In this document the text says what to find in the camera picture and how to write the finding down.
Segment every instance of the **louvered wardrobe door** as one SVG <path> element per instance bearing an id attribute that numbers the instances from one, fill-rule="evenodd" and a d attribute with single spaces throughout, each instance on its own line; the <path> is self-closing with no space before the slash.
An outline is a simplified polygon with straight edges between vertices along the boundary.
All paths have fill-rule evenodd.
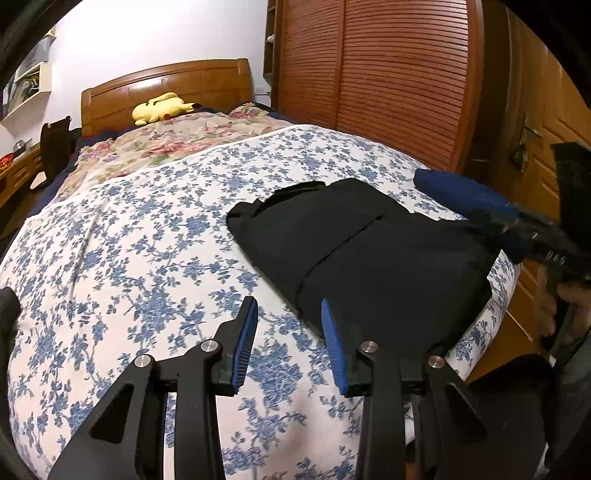
<path id="1" fill-rule="evenodd" d="M 337 128 L 454 170 L 466 0 L 346 0 Z"/>
<path id="2" fill-rule="evenodd" d="M 339 0 L 283 0 L 278 110 L 334 127 Z"/>

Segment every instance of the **blue floral bedspread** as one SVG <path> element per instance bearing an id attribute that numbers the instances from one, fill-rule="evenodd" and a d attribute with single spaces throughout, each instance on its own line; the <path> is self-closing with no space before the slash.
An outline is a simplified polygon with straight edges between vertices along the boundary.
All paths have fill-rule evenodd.
<path id="1" fill-rule="evenodd" d="M 12 287 L 22 304 L 9 403 L 27 465 L 47 478 L 136 355 L 181 355 L 254 295 L 260 323 L 246 383 L 236 397 L 217 400 L 226 476 L 351 475 L 361 399 L 339 395 L 323 342 L 250 266 L 225 216 L 235 203 L 280 187 L 357 177 L 412 212 L 459 218 L 415 190 L 417 167 L 384 145 L 295 125 L 109 180 L 29 218 L 0 267 L 0 285 Z M 489 279 L 490 302 L 447 357 L 463 378 L 496 334 L 514 289 L 515 268 L 504 253 Z M 174 397 L 167 416 L 171 479 Z"/>

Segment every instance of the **yellow plush toy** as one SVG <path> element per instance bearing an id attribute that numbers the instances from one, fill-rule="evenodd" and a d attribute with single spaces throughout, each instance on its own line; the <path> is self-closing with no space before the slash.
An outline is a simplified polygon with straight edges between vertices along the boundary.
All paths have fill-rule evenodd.
<path id="1" fill-rule="evenodd" d="M 138 127 L 166 120 L 183 112 L 192 112 L 193 104 L 184 103 L 176 93 L 168 92 L 134 108 L 131 116 Z"/>

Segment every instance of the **door handle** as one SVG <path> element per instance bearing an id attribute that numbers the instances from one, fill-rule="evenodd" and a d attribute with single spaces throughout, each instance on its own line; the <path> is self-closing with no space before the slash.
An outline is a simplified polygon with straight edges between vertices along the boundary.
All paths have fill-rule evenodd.
<path id="1" fill-rule="evenodd" d="M 529 132 L 532 132 L 536 137 L 542 138 L 542 134 L 540 132 L 538 132 L 534 127 L 531 126 L 530 116 L 527 114 L 527 112 L 525 113 L 525 116 L 523 119 L 523 130 L 521 133 L 522 137 L 523 137 L 523 132 L 526 130 Z"/>
<path id="2" fill-rule="evenodd" d="M 519 145 L 509 153 L 510 162 L 515 165 L 521 173 L 525 172 L 528 163 L 527 148 L 525 146 L 528 132 L 533 133 L 538 138 L 542 138 L 542 134 L 531 125 L 530 116 L 526 112 L 523 118 L 523 127 L 521 128 Z"/>

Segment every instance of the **wooden wardrobe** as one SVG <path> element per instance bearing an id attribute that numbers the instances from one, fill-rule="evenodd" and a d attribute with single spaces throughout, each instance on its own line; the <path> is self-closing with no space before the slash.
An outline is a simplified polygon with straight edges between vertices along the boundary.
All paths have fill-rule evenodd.
<path id="1" fill-rule="evenodd" d="M 482 83 L 480 0 L 278 1 L 275 108 L 462 170 Z"/>

